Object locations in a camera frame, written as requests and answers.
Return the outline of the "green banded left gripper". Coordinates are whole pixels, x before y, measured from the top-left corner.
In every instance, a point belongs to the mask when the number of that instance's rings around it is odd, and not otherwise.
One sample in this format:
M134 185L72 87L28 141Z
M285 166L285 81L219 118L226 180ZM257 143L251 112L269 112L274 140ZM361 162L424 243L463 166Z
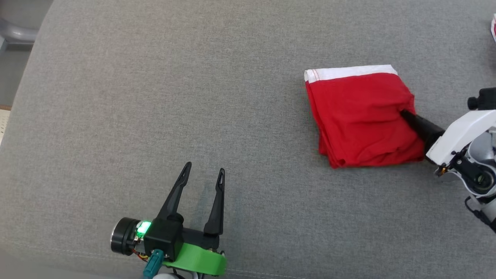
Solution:
M157 219L184 222L177 212L182 191L188 182L192 163L188 161L179 174L174 186L161 207ZM215 198L203 232L185 228L184 243L173 262L163 261L163 266L193 273L219 277L225 274L227 259L223 251L218 251L224 225L225 170L220 169L215 184Z

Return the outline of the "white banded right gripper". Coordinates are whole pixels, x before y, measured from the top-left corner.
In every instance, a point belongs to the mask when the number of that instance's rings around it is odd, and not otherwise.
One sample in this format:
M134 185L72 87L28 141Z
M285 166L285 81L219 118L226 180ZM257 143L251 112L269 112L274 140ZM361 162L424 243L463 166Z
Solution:
M446 131L408 110L400 112L408 126L424 142L426 156L437 166L448 165L464 148L470 159L484 162L496 156L494 133L496 110L470 111L454 121Z

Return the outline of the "red white shorts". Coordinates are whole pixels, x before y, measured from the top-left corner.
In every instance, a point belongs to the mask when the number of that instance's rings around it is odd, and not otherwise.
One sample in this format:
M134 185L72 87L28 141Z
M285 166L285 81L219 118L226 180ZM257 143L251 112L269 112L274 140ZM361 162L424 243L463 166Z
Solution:
M307 69L319 153L333 169L422 161L424 143L402 118L415 97L392 65Z

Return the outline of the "grey fabric sofa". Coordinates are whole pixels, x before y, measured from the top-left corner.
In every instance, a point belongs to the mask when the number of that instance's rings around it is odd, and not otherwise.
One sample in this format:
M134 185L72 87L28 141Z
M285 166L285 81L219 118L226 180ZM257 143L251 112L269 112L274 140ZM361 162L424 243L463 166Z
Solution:
M392 65L447 127L496 86L496 0L57 0L0 146L0 263L138 278L119 219L201 230L226 171L226 279L496 279L496 234L426 162L332 169L304 71Z

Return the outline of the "grey curved furniture leg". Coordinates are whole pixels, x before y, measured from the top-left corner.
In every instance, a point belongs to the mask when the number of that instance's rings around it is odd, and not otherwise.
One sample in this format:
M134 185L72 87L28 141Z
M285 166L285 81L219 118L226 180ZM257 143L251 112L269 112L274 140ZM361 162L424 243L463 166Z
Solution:
M30 52L39 30L21 27L0 17L0 53Z

